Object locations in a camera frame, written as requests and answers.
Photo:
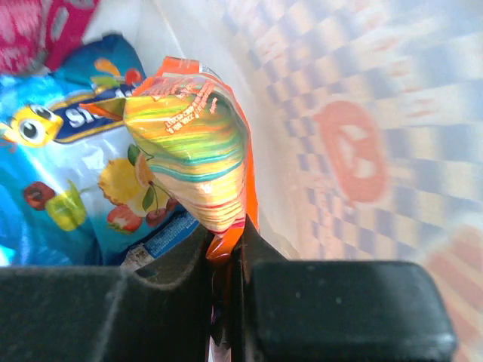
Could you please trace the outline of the blue snack packet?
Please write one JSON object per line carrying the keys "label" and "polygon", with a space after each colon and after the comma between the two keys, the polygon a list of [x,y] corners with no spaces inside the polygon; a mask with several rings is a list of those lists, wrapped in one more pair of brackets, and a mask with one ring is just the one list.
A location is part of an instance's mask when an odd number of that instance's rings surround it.
{"label": "blue snack packet", "polygon": [[1,77],[1,264],[144,266],[197,228],[144,167],[126,127],[85,104],[144,79],[109,34],[44,75]]}

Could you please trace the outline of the blue checkered paper bag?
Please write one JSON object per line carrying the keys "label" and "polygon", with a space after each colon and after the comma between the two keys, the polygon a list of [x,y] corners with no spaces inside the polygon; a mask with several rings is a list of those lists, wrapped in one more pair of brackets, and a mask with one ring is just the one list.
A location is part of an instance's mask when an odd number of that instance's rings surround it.
{"label": "blue checkered paper bag", "polygon": [[271,245],[422,264],[482,359],[480,1],[102,1],[84,39],[109,32],[233,89]]}

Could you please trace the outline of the small pink snack packet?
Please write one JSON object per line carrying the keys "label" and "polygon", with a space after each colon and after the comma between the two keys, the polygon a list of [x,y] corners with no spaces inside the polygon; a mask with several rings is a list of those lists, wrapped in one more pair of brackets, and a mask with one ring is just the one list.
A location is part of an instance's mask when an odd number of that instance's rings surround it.
{"label": "small pink snack packet", "polygon": [[98,1],[2,1],[1,72],[56,69],[82,38]]}

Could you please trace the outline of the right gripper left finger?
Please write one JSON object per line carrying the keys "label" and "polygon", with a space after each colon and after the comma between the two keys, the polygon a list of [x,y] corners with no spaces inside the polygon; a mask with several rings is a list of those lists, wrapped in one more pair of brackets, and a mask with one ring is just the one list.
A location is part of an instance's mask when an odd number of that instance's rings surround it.
{"label": "right gripper left finger", "polygon": [[205,361],[211,324],[208,231],[198,227],[136,271],[1,270],[3,361]]}

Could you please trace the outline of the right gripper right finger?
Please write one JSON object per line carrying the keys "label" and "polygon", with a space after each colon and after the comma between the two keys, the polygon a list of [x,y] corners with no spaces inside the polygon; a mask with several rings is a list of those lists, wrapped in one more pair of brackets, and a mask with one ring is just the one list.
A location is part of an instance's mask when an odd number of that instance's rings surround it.
{"label": "right gripper right finger", "polygon": [[453,361],[434,280],[405,261],[289,260],[251,222],[232,262],[234,361]]}

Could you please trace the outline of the orange candy bag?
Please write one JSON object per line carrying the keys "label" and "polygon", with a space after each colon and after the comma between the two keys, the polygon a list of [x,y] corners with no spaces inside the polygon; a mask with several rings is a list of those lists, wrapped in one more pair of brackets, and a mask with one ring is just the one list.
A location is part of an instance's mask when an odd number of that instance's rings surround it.
{"label": "orange candy bag", "polygon": [[85,109],[127,128],[142,168],[213,234],[208,260],[224,263],[259,214],[251,132],[231,87],[196,60],[166,57],[131,96]]}

